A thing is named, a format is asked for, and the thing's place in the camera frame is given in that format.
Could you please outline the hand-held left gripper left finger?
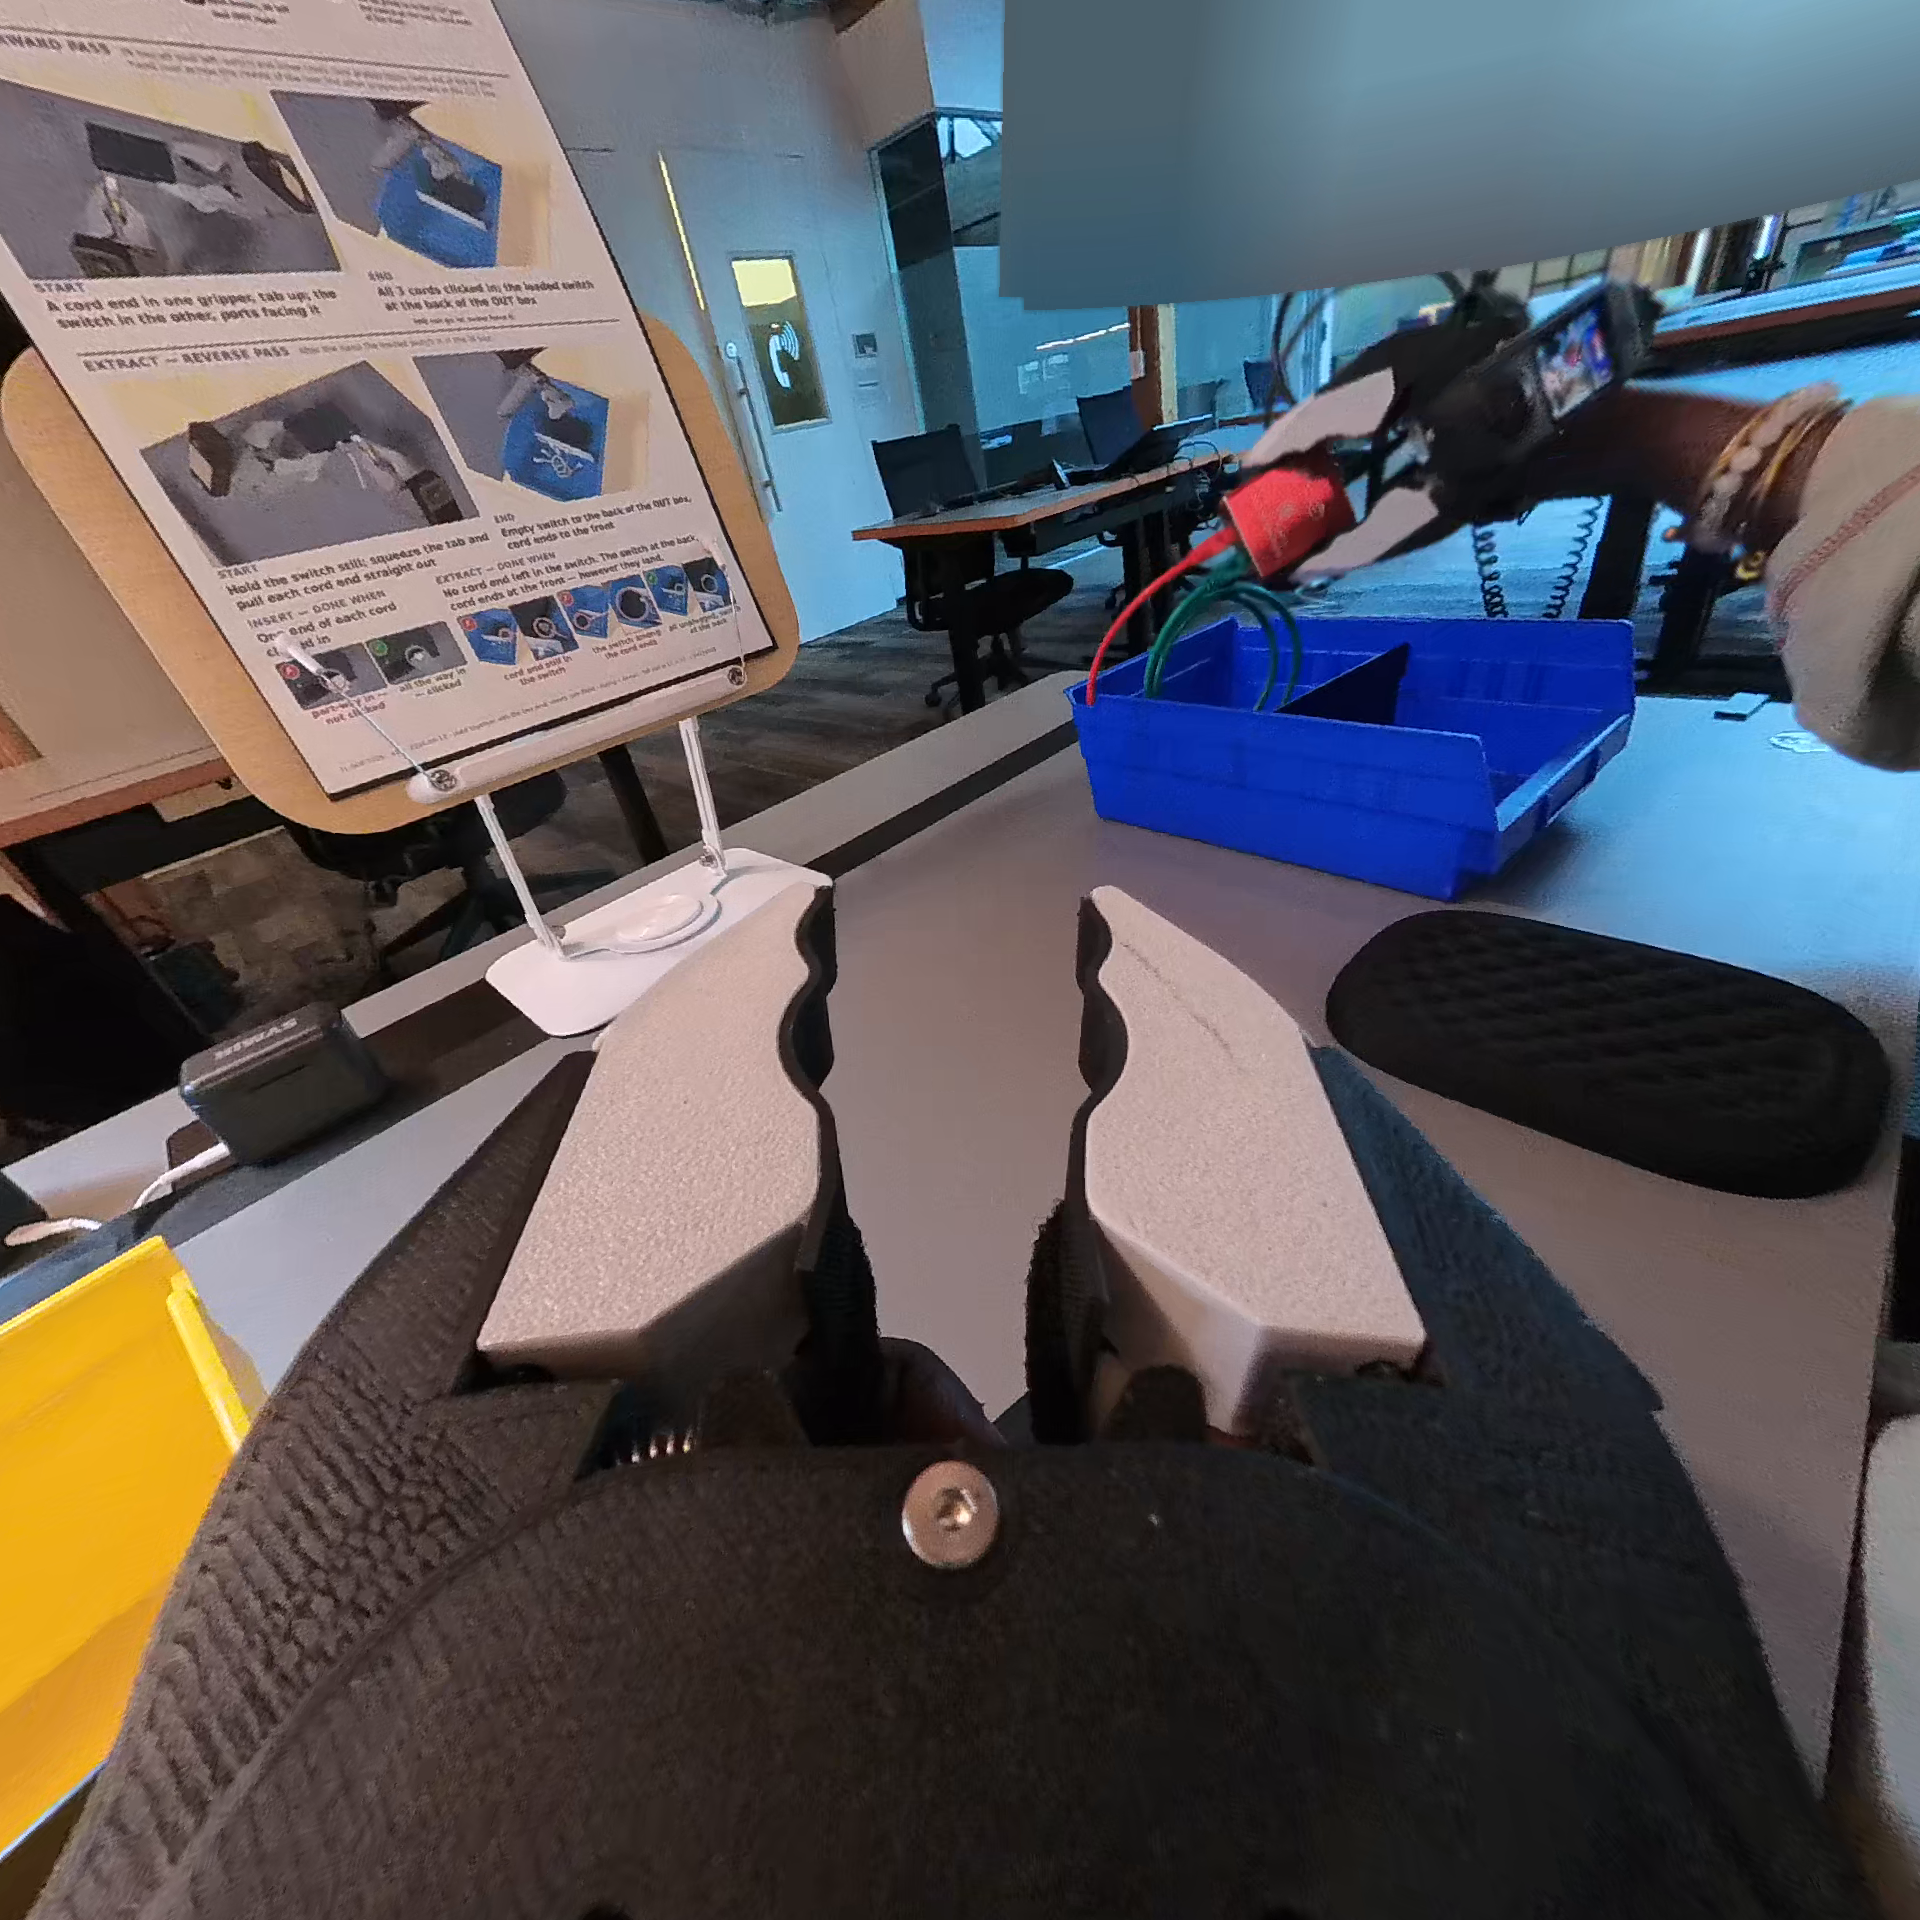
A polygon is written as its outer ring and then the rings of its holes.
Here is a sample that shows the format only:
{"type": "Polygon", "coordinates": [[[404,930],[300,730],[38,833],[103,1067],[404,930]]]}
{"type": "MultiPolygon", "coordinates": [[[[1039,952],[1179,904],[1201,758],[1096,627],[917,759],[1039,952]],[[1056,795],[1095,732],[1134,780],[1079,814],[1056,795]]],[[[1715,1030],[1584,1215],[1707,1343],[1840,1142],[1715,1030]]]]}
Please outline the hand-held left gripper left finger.
{"type": "Polygon", "coordinates": [[[707,1391],[785,1367],[837,1179],[831,886],[791,881],[600,1036],[477,1351],[707,1391]]]}

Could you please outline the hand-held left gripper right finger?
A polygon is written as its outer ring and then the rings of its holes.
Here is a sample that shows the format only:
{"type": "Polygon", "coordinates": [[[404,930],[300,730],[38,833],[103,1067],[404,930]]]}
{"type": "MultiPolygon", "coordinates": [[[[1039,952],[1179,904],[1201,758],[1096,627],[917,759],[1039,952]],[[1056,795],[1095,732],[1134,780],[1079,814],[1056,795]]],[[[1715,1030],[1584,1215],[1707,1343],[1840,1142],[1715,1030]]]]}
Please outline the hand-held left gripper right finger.
{"type": "Polygon", "coordinates": [[[1408,1377],[1424,1320],[1291,1014],[1117,888],[1079,932],[1095,1410],[1177,1369],[1204,1426],[1251,1436],[1286,1377],[1408,1377]]]}

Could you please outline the black office chair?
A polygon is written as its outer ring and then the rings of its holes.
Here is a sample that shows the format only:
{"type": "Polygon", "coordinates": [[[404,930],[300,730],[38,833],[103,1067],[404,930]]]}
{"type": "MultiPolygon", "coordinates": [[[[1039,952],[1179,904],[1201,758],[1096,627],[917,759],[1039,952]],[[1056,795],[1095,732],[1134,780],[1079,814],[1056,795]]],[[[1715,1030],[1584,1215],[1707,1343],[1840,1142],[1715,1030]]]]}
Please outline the black office chair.
{"type": "MultiPolygon", "coordinates": [[[[939,518],[972,504],[974,466],[956,423],[877,439],[870,455],[894,520],[939,518]]],[[[1021,686],[1019,632],[1048,608],[1059,579],[1021,566],[996,569],[995,535],[934,535],[899,547],[903,560],[903,618],[915,634],[948,639],[951,672],[928,689],[926,705],[943,706],[952,689],[958,708],[988,703],[988,678],[998,689],[1021,686]]]]}

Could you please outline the wooden office desk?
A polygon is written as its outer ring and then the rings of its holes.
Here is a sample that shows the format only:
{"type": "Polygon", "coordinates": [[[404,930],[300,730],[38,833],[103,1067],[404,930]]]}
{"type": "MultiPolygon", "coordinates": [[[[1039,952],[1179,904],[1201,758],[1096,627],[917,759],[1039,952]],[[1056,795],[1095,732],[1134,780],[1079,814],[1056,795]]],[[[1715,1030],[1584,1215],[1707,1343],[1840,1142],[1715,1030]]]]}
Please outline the wooden office desk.
{"type": "Polygon", "coordinates": [[[1115,538],[1121,588],[1142,593],[1177,560],[1177,535],[1197,529],[1201,508],[1236,466],[1236,454],[1199,439],[1171,465],[1105,482],[995,496],[854,529],[854,543],[903,555],[909,630],[947,639],[951,674],[928,692],[928,706],[943,708],[951,690],[956,708],[974,713],[992,689],[1027,684],[1021,630],[1048,607],[1032,588],[1044,555],[1115,538]]]}
{"type": "MultiPolygon", "coordinates": [[[[1849,403],[1918,396],[1915,265],[1739,296],[1677,311],[1644,383],[1673,393],[1771,400],[1829,383],[1849,403]]],[[[1761,588],[1729,560],[1693,555],[1677,514],[1609,496],[1582,584],[1582,618],[1623,618],[1646,697],[1784,697],[1761,588]]]]}

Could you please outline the person's right forearm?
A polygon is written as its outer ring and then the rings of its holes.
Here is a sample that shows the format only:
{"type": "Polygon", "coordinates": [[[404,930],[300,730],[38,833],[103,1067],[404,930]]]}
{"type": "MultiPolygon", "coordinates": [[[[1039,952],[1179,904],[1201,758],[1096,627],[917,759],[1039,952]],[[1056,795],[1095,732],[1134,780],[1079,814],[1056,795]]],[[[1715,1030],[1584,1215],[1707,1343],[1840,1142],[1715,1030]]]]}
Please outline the person's right forearm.
{"type": "Polygon", "coordinates": [[[1841,416],[1765,588],[1800,728],[1852,761],[1915,772],[1918,398],[1876,398],[1841,416]]]}

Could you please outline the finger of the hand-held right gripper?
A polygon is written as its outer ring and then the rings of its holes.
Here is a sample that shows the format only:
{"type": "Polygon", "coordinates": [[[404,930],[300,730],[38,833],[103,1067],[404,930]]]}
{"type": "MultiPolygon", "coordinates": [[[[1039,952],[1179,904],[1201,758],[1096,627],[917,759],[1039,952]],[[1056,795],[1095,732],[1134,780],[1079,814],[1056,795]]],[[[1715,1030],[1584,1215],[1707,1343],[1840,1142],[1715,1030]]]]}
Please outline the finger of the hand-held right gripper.
{"type": "Polygon", "coordinates": [[[1452,540],[1468,526],[1425,488],[1393,488],[1345,534],[1318,544],[1293,572],[1293,593],[1326,593],[1335,584],[1406,553],[1452,540]]]}
{"type": "Polygon", "coordinates": [[[1244,450],[1247,474],[1273,468],[1359,474],[1398,403],[1393,372],[1336,383],[1286,410],[1244,450]]]}

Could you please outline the grey desk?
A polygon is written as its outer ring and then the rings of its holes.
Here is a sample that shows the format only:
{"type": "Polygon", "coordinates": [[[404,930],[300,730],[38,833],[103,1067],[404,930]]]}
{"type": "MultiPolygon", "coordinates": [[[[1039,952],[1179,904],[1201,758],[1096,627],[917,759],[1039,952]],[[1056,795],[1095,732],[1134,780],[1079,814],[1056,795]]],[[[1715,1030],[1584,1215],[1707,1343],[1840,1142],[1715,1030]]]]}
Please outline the grey desk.
{"type": "Polygon", "coordinates": [[[1070,748],[960,791],[831,883],[785,1367],[477,1351],[607,1026],[238,1212],[272,1393],[32,1916],[1875,1913],[1817,1697],[1888,1124],[1795,1203],[1550,1142],[1333,1043],[1419,902],[1104,823],[1070,748]],[[1408,1377],[1095,1410],[1100,886],[1302,1030],[1408,1377]]]}

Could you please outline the blue storage bin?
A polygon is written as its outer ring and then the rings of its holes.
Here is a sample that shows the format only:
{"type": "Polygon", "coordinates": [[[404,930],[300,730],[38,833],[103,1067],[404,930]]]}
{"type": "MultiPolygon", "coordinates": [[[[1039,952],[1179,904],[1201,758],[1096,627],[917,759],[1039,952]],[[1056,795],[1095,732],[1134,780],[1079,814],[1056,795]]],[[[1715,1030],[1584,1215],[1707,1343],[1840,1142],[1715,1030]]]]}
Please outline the blue storage bin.
{"type": "Polygon", "coordinates": [[[1119,825],[1456,902],[1497,878],[1627,744],[1624,620],[1224,615],[1068,689],[1095,812],[1119,825]],[[1393,728],[1284,719],[1408,644],[1393,728]]]}

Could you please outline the person's grey sweatshirt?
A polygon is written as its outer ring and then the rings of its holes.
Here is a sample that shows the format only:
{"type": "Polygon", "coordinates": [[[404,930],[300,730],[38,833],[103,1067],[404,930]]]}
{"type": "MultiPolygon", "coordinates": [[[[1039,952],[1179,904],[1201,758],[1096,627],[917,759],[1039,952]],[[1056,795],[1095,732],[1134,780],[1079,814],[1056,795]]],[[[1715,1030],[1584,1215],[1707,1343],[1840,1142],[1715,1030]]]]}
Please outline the person's grey sweatshirt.
{"type": "Polygon", "coordinates": [[[1856,1561],[1831,1722],[1829,1809],[1883,1916],[1918,1916],[1918,1088],[1908,1090],[1888,1296],[1870,1388],[1856,1561]]]}

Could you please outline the yellow storage bin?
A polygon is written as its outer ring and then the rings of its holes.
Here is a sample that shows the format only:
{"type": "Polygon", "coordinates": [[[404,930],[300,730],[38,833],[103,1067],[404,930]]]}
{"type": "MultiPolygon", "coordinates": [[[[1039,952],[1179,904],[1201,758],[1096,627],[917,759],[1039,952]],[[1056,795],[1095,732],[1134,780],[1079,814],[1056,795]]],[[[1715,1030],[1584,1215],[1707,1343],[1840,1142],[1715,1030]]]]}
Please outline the yellow storage bin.
{"type": "Polygon", "coordinates": [[[268,1388],[165,1239],[1,1331],[1,1843],[105,1762],[268,1388]]]}

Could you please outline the black bin divider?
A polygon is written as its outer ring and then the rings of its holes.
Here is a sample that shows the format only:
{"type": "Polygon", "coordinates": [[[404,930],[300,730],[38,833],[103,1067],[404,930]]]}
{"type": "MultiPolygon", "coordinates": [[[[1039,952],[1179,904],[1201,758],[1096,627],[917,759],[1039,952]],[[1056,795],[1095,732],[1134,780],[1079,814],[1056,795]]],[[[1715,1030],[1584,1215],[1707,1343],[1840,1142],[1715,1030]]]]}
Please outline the black bin divider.
{"type": "Polygon", "coordinates": [[[1321,686],[1297,692],[1280,716],[1392,730],[1398,723],[1406,672],[1408,644],[1398,643],[1381,655],[1359,656],[1321,686]]]}

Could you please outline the red ethernet splitter box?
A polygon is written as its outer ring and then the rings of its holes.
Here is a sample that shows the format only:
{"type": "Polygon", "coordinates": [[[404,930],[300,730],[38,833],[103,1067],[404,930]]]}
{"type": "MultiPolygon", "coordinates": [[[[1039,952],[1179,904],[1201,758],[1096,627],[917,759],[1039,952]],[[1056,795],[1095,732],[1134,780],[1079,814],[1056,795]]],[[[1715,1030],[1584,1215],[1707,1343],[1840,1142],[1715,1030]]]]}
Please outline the red ethernet splitter box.
{"type": "Polygon", "coordinates": [[[1222,494],[1219,518],[1260,586],[1288,580],[1358,526],[1339,460],[1324,448],[1253,471],[1222,494]]]}

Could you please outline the instruction board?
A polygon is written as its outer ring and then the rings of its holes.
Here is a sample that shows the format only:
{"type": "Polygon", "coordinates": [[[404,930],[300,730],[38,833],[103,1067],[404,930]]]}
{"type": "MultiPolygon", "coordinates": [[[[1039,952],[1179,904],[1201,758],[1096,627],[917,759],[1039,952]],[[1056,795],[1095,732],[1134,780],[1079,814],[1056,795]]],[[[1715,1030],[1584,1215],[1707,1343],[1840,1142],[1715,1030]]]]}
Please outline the instruction board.
{"type": "Polygon", "coordinates": [[[495,6],[5,6],[6,433],[244,788],[375,833],[800,620],[495,6]]]}

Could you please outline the person's right hand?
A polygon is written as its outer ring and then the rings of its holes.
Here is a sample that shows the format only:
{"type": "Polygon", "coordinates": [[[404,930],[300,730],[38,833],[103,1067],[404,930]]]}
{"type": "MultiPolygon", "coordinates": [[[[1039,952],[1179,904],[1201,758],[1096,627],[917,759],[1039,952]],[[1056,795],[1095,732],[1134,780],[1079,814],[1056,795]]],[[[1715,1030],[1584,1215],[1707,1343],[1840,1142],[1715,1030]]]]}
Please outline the person's right hand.
{"type": "Polygon", "coordinates": [[[1755,414],[1749,400],[1617,386],[1580,407],[1548,448],[1544,496],[1638,496],[1688,512],[1755,414]]]}

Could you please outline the black dimpled wrist pad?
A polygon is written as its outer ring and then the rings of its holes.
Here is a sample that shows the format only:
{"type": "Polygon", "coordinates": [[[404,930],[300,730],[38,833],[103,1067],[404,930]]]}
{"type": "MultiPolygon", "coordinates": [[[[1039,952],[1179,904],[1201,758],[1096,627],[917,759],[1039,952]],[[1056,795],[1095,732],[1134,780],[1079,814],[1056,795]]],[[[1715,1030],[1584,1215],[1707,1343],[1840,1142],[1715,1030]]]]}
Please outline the black dimpled wrist pad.
{"type": "Polygon", "coordinates": [[[1876,1036],[1783,979],[1437,908],[1355,952],[1335,1046],[1454,1104],[1669,1182],[1795,1203],[1854,1185],[1893,1103],[1876,1036]]]}

